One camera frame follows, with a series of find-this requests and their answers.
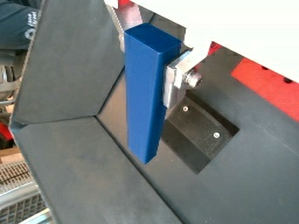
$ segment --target silver metal bracket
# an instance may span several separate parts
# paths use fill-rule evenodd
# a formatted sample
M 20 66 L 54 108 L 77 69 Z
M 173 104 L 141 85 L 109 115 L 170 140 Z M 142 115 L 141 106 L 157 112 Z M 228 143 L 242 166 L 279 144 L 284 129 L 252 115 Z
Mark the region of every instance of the silver metal bracket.
M 182 99 L 185 90 L 196 88 L 201 83 L 201 75 L 192 67 L 186 73 L 181 73 L 177 65 L 184 61 L 190 51 L 186 51 L 181 56 L 166 66 L 164 72 L 162 86 L 162 105 L 169 109 Z
M 142 23 L 138 6 L 134 3 L 129 3 L 124 7 L 116 9 L 106 4 L 106 10 L 118 33 L 120 49 L 124 52 L 124 31 Z

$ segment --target metal grate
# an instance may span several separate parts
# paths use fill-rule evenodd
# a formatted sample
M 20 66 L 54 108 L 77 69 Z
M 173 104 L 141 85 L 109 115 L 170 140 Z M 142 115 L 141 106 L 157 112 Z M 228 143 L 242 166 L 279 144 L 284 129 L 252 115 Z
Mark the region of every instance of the metal grate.
M 30 182 L 33 182 L 33 178 L 24 161 L 0 164 L 0 196 Z
M 37 194 L 0 211 L 0 224 L 17 224 L 44 209 L 42 198 Z

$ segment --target black metal panel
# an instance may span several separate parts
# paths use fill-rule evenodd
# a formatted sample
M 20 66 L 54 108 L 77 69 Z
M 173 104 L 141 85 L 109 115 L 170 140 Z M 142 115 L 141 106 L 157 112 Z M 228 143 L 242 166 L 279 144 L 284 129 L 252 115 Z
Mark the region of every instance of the black metal panel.
M 134 162 L 182 223 L 299 223 L 299 124 L 230 77 L 240 60 L 221 48 L 200 65 L 194 94 L 238 127 L 200 174 L 162 142 L 149 164 Z M 98 117 L 124 147 L 125 112 L 122 79 Z
M 13 119 L 45 123 L 93 116 L 122 66 L 104 1 L 45 0 Z
M 237 131 L 193 91 L 186 91 L 164 121 L 162 141 L 197 174 Z
M 13 133 L 57 223 L 180 223 L 94 117 Z

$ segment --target blue block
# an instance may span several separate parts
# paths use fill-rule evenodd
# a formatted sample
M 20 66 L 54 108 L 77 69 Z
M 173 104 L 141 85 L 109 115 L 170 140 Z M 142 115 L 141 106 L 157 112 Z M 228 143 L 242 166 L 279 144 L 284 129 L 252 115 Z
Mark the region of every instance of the blue block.
M 149 24 L 125 31 L 128 148 L 148 163 L 164 126 L 164 67 L 178 57 L 181 41 Z

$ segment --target bolt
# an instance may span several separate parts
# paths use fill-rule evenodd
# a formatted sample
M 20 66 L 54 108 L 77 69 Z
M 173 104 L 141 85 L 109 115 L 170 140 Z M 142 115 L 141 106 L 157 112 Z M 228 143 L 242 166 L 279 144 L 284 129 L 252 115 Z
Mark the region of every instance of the bolt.
M 214 132 L 214 133 L 213 133 L 213 137 L 214 137 L 214 138 L 218 138 L 218 137 L 220 137 L 220 133 L 218 133 L 218 132 Z
M 192 87 L 196 88 L 201 83 L 201 76 L 192 69 L 188 73 L 182 75 L 182 81 Z

